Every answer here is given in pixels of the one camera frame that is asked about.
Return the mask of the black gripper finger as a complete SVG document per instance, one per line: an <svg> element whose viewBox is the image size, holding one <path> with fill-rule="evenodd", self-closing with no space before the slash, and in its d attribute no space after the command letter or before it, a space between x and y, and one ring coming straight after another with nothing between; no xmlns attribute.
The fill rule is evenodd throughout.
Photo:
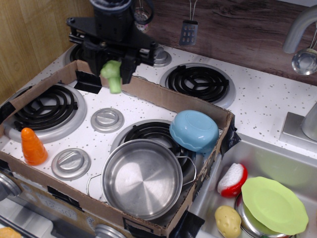
<svg viewBox="0 0 317 238"><path fill-rule="evenodd" d="M131 77L137 66L141 64L141 59L138 53L126 53L121 59L120 75L122 84L129 84Z"/></svg>
<svg viewBox="0 0 317 238"><path fill-rule="evenodd" d="M83 42L84 59L88 63L91 72L99 76L103 65L109 60L105 48L90 41Z"/></svg>

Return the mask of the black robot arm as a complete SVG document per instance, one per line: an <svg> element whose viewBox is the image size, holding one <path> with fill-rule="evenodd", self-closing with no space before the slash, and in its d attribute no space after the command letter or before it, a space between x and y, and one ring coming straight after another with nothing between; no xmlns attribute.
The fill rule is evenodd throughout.
<svg viewBox="0 0 317 238"><path fill-rule="evenodd" d="M146 25L154 16L154 5L147 1L150 16L138 20L133 0L92 0L94 17L70 17L69 40L80 44L84 59L94 75L99 75L108 59L121 60L123 84L130 83L140 64L154 65L157 42L141 32L136 24Z"/></svg>

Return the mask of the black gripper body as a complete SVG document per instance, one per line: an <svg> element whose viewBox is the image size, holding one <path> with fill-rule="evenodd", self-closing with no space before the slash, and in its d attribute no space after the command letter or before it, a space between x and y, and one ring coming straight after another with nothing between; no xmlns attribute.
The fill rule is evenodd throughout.
<svg viewBox="0 0 317 238"><path fill-rule="evenodd" d="M151 23L154 6L147 9L150 17L141 24ZM109 60L118 60L126 53L138 53L141 64L154 65L157 42L135 25L135 5L95 4L92 17L70 17L66 24L70 27L70 41L79 44L90 41L105 48Z"/></svg>

